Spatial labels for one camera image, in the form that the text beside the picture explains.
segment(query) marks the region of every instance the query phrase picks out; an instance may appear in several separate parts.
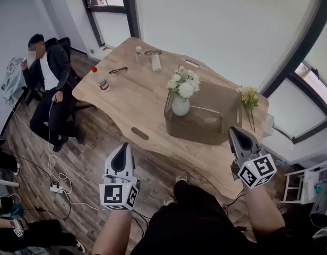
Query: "black jacket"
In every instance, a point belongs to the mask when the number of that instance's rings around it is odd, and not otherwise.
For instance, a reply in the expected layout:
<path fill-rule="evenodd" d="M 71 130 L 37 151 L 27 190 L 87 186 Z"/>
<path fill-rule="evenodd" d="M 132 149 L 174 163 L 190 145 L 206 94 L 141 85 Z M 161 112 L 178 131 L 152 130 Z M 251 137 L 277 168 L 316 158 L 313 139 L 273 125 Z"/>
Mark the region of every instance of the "black jacket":
<path fill-rule="evenodd" d="M 45 42 L 48 65 L 54 76 L 59 80 L 57 90 L 72 90 L 78 84 L 71 72 L 71 65 L 65 50 L 58 44 L 56 38 Z M 34 89 L 38 83 L 45 87 L 40 60 L 36 59 L 29 69 L 23 71 L 25 82 L 29 89 Z"/>

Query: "black hair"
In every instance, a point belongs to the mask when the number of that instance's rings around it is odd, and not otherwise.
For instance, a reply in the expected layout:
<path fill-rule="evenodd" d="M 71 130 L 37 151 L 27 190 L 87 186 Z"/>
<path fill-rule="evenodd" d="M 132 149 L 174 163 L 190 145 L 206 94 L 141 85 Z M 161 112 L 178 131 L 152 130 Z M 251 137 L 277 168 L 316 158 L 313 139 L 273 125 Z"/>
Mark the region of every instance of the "black hair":
<path fill-rule="evenodd" d="M 29 40 L 28 42 L 28 48 L 33 45 L 33 44 L 36 44 L 36 43 L 39 43 L 40 41 L 45 41 L 43 35 L 41 34 L 35 34 L 34 36 L 31 37 L 31 39 Z"/>

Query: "wooden floor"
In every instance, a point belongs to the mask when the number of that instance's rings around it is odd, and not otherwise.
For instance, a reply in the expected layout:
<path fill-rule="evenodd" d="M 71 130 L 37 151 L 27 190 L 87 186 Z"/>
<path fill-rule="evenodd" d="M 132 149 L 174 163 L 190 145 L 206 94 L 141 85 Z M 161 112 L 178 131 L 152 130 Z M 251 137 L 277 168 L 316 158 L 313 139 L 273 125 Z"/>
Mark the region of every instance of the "wooden floor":
<path fill-rule="evenodd" d="M 94 66 L 84 55 L 76 52 L 73 52 L 71 60 L 73 67 L 80 76 L 84 76 Z M 16 152 L 21 157 L 33 161 L 48 171 L 47 142 L 43 141 L 44 144 L 42 144 L 27 127 L 36 106 L 37 102 L 35 100 L 29 106 L 21 103 L 16 110 L 19 118 L 14 115 L 5 132 L 7 142 L 4 148 Z M 59 173 L 68 173 L 68 177 L 72 181 L 72 193 L 69 194 L 72 202 L 83 202 L 102 209 L 99 204 L 99 191 L 92 185 L 98 186 L 102 182 L 105 159 L 123 142 L 131 144 L 136 165 L 135 174 L 142 180 L 141 191 L 135 204 L 136 211 L 151 217 L 162 206 L 164 198 L 172 194 L 175 177 L 182 173 L 187 173 L 192 184 L 214 194 L 219 201 L 223 201 L 225 204 L 231 202 L 231 200 L 218 194 L 205 178 L 186 165 L 165 156 L 145 151 L 131 143 L 102 111 L 89 108 L 79 111 L 76 117 L 85 136 L 84 143 L 77 144 L 75 139 L 70 138 L 61 152 L 57 153 L 57 156 L 74 171 L 60 162 L 66 169 L 67 172 L 65 172 L 55 158 L 51 160 L 53 166 L 51 171 L 55 176 L 58 177 Z M 20 158 L 19 163 L 21 163 L 21 172 L 18 177 L 14 178 L 9 172 L 5 172 L 4 177 L 13 179 L 20 184 L 20 187 L 13 191 L 20 195 L 23 206 L 25 208 L 41 206 L 60 217 L 65 217 L 69 211 L 66 196 L 50 192 L 50 179 L 41 169 Z M 68 191 L 70 189 L 68 180 L 61 182 Z M 277 175 L 266 185 L 268 193 L 276 205 L 281 199 L 284 187 L 283 171 L 278 171 Z M 246 226 L 248 230 L 251 229 L 245 197 L 241 197 L 229 207 L 228 212 L 234 225 Z M 85 245 L 87 253 L 90 253 L 94 241 L 108 217 L 108 213 L 108 211 L 96 211 L 86 205 L 73 205 L 69 219 L 61 221 L 61 223 L 64 230 L 73 233 Z M 32 210 L 25 211 L 24 216 L 28 222 L 54 218 L 52 214 Z M 133 216 L 139 220 L 145 229 L 144 221 L 135 213 Z M 139 227 L 135 221 L 132 222 L 127 253 L 130 253 L 141 239 Z M 249 239 L 254 239 L 251 232 L 245 232 L 245 235 Z"/>

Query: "eyeglasses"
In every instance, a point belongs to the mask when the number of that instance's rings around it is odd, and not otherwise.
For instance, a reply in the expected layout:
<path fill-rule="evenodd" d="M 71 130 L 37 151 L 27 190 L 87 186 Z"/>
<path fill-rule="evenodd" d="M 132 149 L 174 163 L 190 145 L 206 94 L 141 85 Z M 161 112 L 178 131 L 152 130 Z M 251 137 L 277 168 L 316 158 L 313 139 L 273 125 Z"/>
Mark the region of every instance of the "eyeglasses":
<path fill-rule="evenodd" d="M 162 51 L 160 51 L 160 50 L 148 50 L 144 54 L 145 55 L 148 55 L 148 56 L 154 55 L 154 54 L 161 55 L 162 54 Z"/>
<path fill-rule="evenodd" d="M 109 72 L 109 74 L 111 74 L 112 76 L 116 77 L 117 76 L 117 73 L 120 72 L 120 71 L 122 71 L 122 70 L 126 70 L 127 71 L 128 70 L 128 67 L 122 67 L 120 69 L 111 70 Z"/>

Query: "black office chair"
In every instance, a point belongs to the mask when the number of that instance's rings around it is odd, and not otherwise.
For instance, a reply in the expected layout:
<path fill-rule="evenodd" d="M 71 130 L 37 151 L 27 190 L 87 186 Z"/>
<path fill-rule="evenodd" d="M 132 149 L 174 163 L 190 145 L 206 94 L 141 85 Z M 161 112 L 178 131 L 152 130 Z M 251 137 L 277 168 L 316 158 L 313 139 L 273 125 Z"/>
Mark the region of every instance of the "black office chair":
<path fill-rule="evenodd" d="M 51 44 L 59 44 L 61 45 L 61 47 L 66 51 L 68 59 L 70 60 L 70 50 L 71 50 L 71 42 L 70 42 L 70 38 L 65 37 L 63 39 L 57 40 L 56 38 L 52 38 L 50 39 Z M 71 75 L 77 80 L 77 83 L 79 83 L 82 79 L 78 76 L 78 74 L 76 73 L 76 71 L 74 70 L 74 68 L 71 67 Z M 67 73 L 66 78 L 64 79 L 64 82 L 66 82 L 66 80 L 69 77 L 69 73 Z M 38 86 L 35 90 L 31 90 L 28 89 L 27 91 L 25 91 L 26 96 L 24 98 L 24 102 L 28 105 L 30 104 L 30 102 L 32 101 L 32 99 L 35 99 L 37 101 L 41 101 L 44 95 L 44 92 L 41 89 L 41 86 Z M 90 107 L 94 107 L 94 105 L 92 104 L 82 104 L 81 101 L 78 101 L 77 99 L 75 99 L 74 97 L 72 98 L 72 101 L 69 103 L 67 112 L 68 114 L 66 115 L 67 118 L 69 118 L 70 116 L 72 117 L 73 121 L 76 122 L 75 120 L 75 113 L 77 111 L 80 111 L 82 109 L 86 109 L 86 108 L 90 108 Z"/>
<path fill-rule="evenodd" d="M 70 38 L 69 37 L 65 37 L 62 38 L 60 40 L 58 40 L 58 44 L 62 46 L 62 48 L 66 51 L 68 59 L 70 60 L 70 50 L 71 50 L 71 42 L 70 42 Z M 76 71 L 74 70 L 74 68 L 71 67 L 71 75 L 73 75 L 75 77 L 75 79 L 77 80 L 77 82 L 79 83 L 82 79 L 78 76 L 78 74 L 76 73 Z M 75 103 L 73 103 L 73 107 L 70 115 L 73 117 L 73 120 L 75 121 L 75 113 L 77 111 L 80 111 L 82 109 L 86 109 L 86 108 L 90 108 L 90 107 L 95 107 L 92 104 L 79 104 L 78 103 L 82 103 L 81 101 L 77 101 L 75 100 Z"/>

